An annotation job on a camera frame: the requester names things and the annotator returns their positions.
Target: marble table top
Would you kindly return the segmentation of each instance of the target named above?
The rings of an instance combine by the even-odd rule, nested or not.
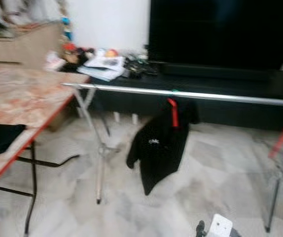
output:
[[[63,82],[84,83],[81,74],[45,72],[0,66],[0,124],[25,124],[27,129],[0,154],[0,175],[72,98]]]

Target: white floor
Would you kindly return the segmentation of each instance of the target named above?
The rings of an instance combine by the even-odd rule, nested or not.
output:
[[[242,237],[283,237],[283,183],[271,233],[267,235],[263,227],[274,181],[263,141],[273,144],[278,133],[195,125],[179,171],[146,197],[139,169],[130,170],[125,164],[130,142],[144,121],[133,125],[129,116],[120,123],[108,118],[111,137],[99,121],[98,130],[120,152],[106,159],[101,205],[96,205],[95,197],[98,144],[84,121],[76,119],[37,138],[38,159],[59,162],[74,154],[81,157],[60,168],[37,167],[31,237],[194,237],[198,222],[204,220],[208,228],[215,213],[232,220]],[[0,186],[29,191],[30,165],[14,163]],[[0,191],[0,237],[23,236],[29,203],[29,197]]]

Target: clutter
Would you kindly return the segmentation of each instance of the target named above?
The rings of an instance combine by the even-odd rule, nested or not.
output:
[[[98,50],[97,54],[101,55],[102,50]],[[124,63],[125,58],[121,56],[112,58],[95,56],[77,70],[101,80],[111,81],[124,73]]]
[[[151,66],[146,60],[132,54],[126,58],[125,68],[128,70],[127,77],[132,79],[140,79],[143,74],[151,76],[158,75],[157,68]]]
[[[104,48],[98,48],[96,51],[97,57],[104,57],[106,54],[106,50]]]
[[[105,57],[106,58],[112,58],[118,56],[118,52],[115,49],[110,49],[106,52]]]
[[[61,13],[61,23],[64,28],[64,36],[68,39],[68,41],[72,41],[71,21],[66,10],[66,1],[59,0],[57,2]]]
[[[78,53],[77,48],[73,43],[65,43],[63,45],[64,58],[69,63],[78,63]]]
[[[91,59],[94,57],[94,53],[95,53],[95,50],[94,48],[90,48],[86,51],[86,56],[88,59]]]
[[[31,18],[34,1],[0,0],[0,38],[13,38],[40,24]]]
[[[84,49],[84,48],[78,48],[77,50],[76,50],[76,52],[77,52],[77,55],[78,55],[78,64],[79,65],[83,65],[85,62],[87,62],[88,61],[88,57],[87,57],[87,53],[86,53],[86,49]]]
[[[46,55],[46,64],[44,69],[46,71],[58,71],[66,64],[66,60],[60,58],[55,51],[49,51]]]

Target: folding table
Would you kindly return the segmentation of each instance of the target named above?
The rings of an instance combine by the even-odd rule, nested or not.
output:
[[[46,128],[55,115],[72,99],[72,89],[62,86],[64,82],[84,83],[88,76],[80,74],[45,72],[0,66],[0,124],[25,124],[27,129],[0,154],[0,176],[16,160],[29,162],[32,166],[33,192],[0,187],[1,191],[31,197],[26,217],[24,236],[29,234],[29,223],[37,194],[36,165],[57,167],[61,164],[36,160],[34,139]],[[31,151],[31,159],[20,158],[24,149]]]
[[[200,99],[200,100],[215,100],[215,101],[227,101],[227,102],[239,102],[239,103],[250,103],[250,104],[261,104],[261,105],[274,105],[283,106],[283,99],[275,98],[262,98],[262,97],[250,97],[250,96],[238,96],[238,95],[227,95],[227,94],[209,94],[209,93],[197,93],[197,92],[186,92],[186,91],[168,91],[168,90],[157,90],[157,89],[147,89],[147,88],[135,88],[126,86],[112,86],[112,85],[101,85],[101,84],[87,84],[87,83],[63,83],[65,86],[70,86],[74,88],[75,97],[79,103],[81,112],[86,119],[89,127],[93,127],[97,140],[100,144],[99,147],[99,160],[97,167],[97,204],[101,203],[102,199],[102,183],[103,183],[103,169],[104,169],[104,159],[105,153],[110,148],[102,141],[98,131],[94,127],[91,116],[88,112],[88,107],[90,106],[93,97],[97,90],[114,91],[118,93],[134,93],[134,94],[144,94],[144,95],[158,95],[158,96],[174,96],[190,99]],[[83,98],[80,91],[87,90],[87,95]],[[277,196],[280,188],[280,182],[283,177],[283,170],[277,165],[277,180],[273,193],[273,200],[270,205],[270,210],[268,212],[268,222],[265,223],[266,232],[270,232],[272,225],[272,218],[276,208]]]

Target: television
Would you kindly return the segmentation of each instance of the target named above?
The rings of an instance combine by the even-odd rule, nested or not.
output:
[[[149,60],[279,70],[283,1],[151,0]]]

